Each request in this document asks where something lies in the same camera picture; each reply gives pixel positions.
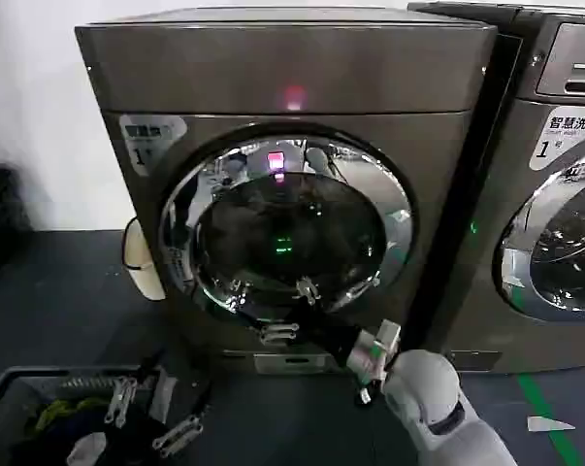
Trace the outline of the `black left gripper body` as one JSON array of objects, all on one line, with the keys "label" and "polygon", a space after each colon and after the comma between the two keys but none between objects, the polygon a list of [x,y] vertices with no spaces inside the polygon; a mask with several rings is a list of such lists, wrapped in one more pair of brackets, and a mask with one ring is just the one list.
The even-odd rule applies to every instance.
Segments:
[{"label": "black left gripper body", "polygon": [[152,447],[160,436],[160,424],[154,420],[126,423],[121,429],[105,432],[107,445],[102,453],[103,465],[159,465],[160,455]]}]

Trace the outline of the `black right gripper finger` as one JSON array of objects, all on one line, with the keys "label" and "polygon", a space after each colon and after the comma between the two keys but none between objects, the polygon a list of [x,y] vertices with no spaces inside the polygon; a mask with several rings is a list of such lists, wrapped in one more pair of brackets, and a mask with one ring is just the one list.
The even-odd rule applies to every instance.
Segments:
[{"label": "black right gripper finger", "polygon": [[296,306],[315,306],[321,303],[321,295],[317,285],[309,277],[301,277],[296,281],[296,294],[293,301]]},{"label": "black right gripper finger", "polygon": [[300,325],[289,315],[289,308],[242,306],[235,317],[259,339],[261,344],[291,344],[297,339]]}]

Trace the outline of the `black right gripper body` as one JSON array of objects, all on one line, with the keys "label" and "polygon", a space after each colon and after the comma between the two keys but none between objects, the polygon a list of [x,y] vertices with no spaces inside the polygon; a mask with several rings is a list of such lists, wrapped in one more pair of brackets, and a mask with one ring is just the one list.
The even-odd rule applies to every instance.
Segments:
[{"label": "black right gripper body", "polygon": [[326,350],[341,367],[346,366],[362,331],[358,324],[305,302],[296,306],[296,323],[303,340]]}]

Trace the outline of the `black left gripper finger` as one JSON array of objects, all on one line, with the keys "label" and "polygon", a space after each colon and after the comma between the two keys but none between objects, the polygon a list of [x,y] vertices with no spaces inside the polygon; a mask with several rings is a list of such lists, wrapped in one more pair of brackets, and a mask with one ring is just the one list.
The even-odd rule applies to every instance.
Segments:
[{"label": "black left gripper finger", "polygon": [[147,356],[136,369],[128,370],[114,379],[113,395],[104,416],[105,424],[122,428],[127,421],[131,404],[140,390],[148,389],[149,400],[153,399],[153,393],[160,379],[157,369],[160,359],[160,356]]},{"label": "black left gripper finger", "polygon": [[189,416],[151,442],[152,450],[161,458],[170,458],[186,448],[204,431],[204,418],[211,405],[212,383],[197,397]]}]

